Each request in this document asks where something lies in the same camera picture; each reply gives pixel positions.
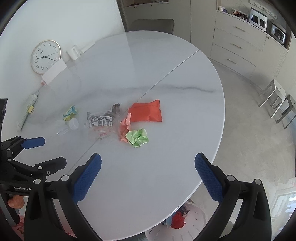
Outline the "person's left hand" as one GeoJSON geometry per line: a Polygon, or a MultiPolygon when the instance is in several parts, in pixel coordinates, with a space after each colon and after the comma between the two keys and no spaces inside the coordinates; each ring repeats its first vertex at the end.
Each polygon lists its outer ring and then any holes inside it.
{"type": "Polygon", "coordinates": [[[14,195],[12,198],[8,200],[8,205],[14,209],[21,209],[25,205],[25,201],[23,196],[14,195]]]}

